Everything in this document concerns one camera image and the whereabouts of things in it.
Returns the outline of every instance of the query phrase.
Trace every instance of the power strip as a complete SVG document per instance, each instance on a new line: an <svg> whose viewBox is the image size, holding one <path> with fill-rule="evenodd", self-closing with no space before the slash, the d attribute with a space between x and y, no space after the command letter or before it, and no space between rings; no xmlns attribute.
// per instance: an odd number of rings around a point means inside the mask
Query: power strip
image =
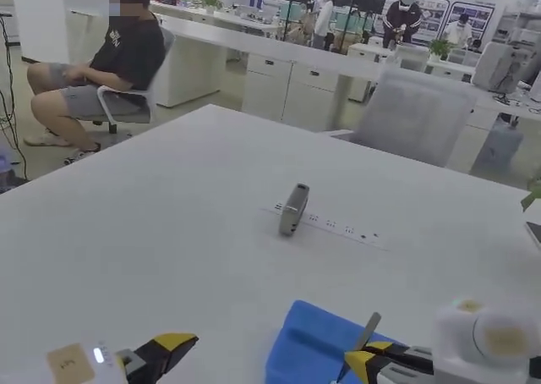
<svg viewBox="0 0 541 384"><path fill-rule="evenodd" d="M263 209L265 211L281 215L281 210L283 207L284 204L282 202L278 202L271 207ZM328 233L335 234L336 236L359 242L361 244L368 244L370 246L377 247L378 249L386 250L386 248L384 248L381 235L378 232L370 232L366 228L360 228L346 222L336 221L332 217L326 217L321 213L311 213L305 211L300 223L324 230Z"/></svg>

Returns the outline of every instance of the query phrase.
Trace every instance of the man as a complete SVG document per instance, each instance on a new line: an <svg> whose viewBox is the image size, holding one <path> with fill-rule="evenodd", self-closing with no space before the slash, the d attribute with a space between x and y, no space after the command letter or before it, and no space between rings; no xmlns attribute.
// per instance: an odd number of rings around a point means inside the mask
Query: man
<svg viewBox="0 0 541 384"><path fill-rule="evenodd" d="M387 48L391 40L402 38L402 42L411 43L412 36L421 25L421 8L417 0L399 0L391 4L383 18L385 34L383 47Z"/></svg>
<svg viewBox="0 0 541 384"><path fill-rule="evenodd" d="M467 48L473 37L469 19L467 14L461 14L456 22L449 23L443 32L444 38L458 48Z"/></svg>
<svg viewBox="0 0 541 384"><path fill-rule="evenodd" d="M77 147L79 151L67 162L100 151L101 146L79 123L107 120L97 88L106 85L118 91L147 90L165 59L161 28L149 5L150 0L109 0L105 43L90 64L36 63L29 67L28 81L35 94L32 112L46 132L26 138L27 145ZM106 98L115 117L150 113L142 96L108 93Z"/></svg>

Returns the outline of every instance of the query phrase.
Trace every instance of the blue cloth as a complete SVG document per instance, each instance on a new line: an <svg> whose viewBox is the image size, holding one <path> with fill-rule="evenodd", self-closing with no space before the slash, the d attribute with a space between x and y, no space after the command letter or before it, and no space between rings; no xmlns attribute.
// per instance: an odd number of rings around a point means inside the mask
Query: blue cloth
<svg viewBox="0 0 541 384"><path fill-rule="evenodd" d="M329 384L338 377L344 354L355 347L364 328L295 301L278 334L266 364L265 384ZM378 333L370 341L391 341ZM343 384L361 381L351 371Z"/></svg>

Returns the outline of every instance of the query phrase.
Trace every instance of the label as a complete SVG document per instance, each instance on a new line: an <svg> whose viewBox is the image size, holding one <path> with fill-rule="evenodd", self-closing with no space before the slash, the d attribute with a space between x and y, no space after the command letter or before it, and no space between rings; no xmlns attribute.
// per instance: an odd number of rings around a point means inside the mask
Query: label
<svg viewBox="0 0 541 384"><path fill-rule="evenodd" d="M488 328L484 331L488 348L496 356L516 356L527 351L527 340L517 327Z"/></svg>
<svg viewBox="0 0 541 384"><path fill-rule="evenodd" d="M83 384L96 376L78 343L53 350L46 358L57 384Z"/></svg>

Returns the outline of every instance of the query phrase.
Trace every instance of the person in white shirt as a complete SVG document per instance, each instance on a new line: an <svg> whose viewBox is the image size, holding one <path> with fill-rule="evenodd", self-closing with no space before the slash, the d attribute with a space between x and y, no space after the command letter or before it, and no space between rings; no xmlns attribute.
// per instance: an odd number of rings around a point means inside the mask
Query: person in white shirt
<svg viewBox="0 0 541 384"><path fill-rule="evenodd" d="M467 14L461 14L456 22L449 23L444 31L444 38L459 48L467 48L472 40L472 26L467 22Z"/></svg>
<svg viewBox="0 0 541 384"><path fill-rule="evenodd" d="M329 33L329 23L331 22L332 11L335 7L335 0L321 0L320 14L315 21L314 37L312 38L312 47L323 50L325 47L325 37Z"/></svg>

